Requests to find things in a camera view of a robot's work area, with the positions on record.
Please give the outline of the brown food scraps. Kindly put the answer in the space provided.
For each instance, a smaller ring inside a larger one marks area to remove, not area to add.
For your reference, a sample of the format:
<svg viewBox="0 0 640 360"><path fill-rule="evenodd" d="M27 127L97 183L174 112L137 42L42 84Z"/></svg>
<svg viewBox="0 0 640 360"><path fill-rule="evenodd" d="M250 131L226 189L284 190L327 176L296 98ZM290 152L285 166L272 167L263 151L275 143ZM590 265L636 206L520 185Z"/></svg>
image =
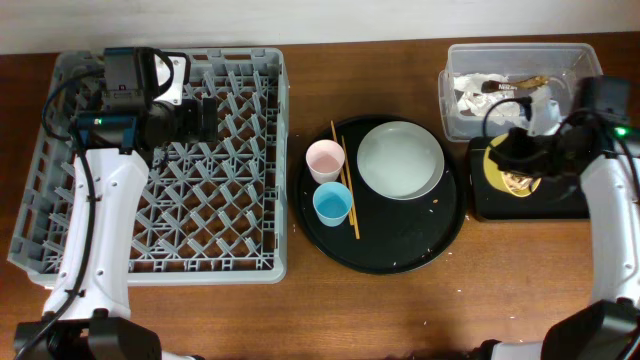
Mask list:
<svg viewBox="0 0 640 360"><path fill-rule="evenodd" d="M534 183L534 179L527 176L517 175L509 172L502 173L502 179L510 192L522 192L529 189Z"/></svg>

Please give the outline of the yellow bowl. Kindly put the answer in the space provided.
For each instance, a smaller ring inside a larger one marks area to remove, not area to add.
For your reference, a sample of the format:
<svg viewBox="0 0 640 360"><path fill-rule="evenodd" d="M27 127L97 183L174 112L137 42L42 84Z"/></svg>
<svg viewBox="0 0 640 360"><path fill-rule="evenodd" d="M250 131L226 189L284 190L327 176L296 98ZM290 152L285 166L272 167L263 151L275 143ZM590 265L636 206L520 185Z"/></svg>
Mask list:
<svg viewBox="0 0 640 360"><path fill-rule="evenodd" d="M529 189L526 189L522 192L516 192L516 193L510 192L507 189L502 179L503 171L499 170L496 162L489 158L490 152L491 152L491 148L487 147L485 149L484 156L483 156L483 172L486 180L494 189L517 198L528 197L538 189L538 187L541 184L541 179L533 178L534 183L531 185Z"/></svg>

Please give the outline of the gold snack wrapper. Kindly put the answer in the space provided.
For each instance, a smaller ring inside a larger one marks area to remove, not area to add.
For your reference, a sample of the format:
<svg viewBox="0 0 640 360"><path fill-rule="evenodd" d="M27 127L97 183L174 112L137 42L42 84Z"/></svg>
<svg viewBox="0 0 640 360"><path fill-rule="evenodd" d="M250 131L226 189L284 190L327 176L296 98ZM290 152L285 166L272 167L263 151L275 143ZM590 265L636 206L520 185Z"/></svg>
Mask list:
<svg viewBox="0 0 640 360"><path fill-rule="evenodd" d="M499 82L496 80L488 80L482 83L481 92L482 93L494 93L500 91L515 91L515 90L525 90L525 89L533 89L537 87L541 87L547 85L550 78L548 76L534 76L525 80L516 81L516 82Z"/></svg>

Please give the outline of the white tissue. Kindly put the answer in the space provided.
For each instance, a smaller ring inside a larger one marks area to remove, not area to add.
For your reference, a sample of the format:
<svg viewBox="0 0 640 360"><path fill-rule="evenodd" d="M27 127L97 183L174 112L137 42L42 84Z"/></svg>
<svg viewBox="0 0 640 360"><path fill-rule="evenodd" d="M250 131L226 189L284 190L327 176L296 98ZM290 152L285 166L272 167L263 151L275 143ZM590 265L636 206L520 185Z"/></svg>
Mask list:
<svg viewBox="0 0 640 360"><path fill-rule="evenodd" d="M493 80L507 82L508 78L499 74L473 73L454 78L454 92L457 97L457 107L461 114L484 117L487 111L503 99L514 98L513 90L483 93L482 84Z"/></svg>

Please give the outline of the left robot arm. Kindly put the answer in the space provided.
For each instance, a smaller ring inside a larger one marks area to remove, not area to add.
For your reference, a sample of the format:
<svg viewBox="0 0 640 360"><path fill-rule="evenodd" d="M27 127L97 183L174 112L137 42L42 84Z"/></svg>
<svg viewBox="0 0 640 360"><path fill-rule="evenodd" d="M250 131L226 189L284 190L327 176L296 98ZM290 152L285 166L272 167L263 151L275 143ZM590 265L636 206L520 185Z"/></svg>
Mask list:
<svg viewBox="0 0 640 360"><path fill-rule="evenodd" d="M154 151L172 142L213 142L217 104L185 100L191 62L183 52L107 48L101 66L55 88L53 102L85 78L101 81L89 109L76 113L70 142L74 200L63 261L38 322L17 326L19 359L170 359L158 335L131 321L128 266L135 215Z"/></svg>

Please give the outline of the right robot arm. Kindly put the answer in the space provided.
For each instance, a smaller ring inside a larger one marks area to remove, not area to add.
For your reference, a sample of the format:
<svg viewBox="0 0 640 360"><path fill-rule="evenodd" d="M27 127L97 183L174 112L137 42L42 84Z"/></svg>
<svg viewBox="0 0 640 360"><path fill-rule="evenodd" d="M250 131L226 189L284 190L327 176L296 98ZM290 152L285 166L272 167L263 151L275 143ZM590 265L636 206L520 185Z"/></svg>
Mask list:
<svg viewBox="0 0 640 360"><path fill-rule="evenodd" d="M543 116L541 92L514 98L527 128L488 143L485 160L533 180L575 177L588 206L594 285L589 306L540 342L487 340L475 359L636 359L639 356L639 130L628 115L632 82L580 80L566 117Z"/></svg>

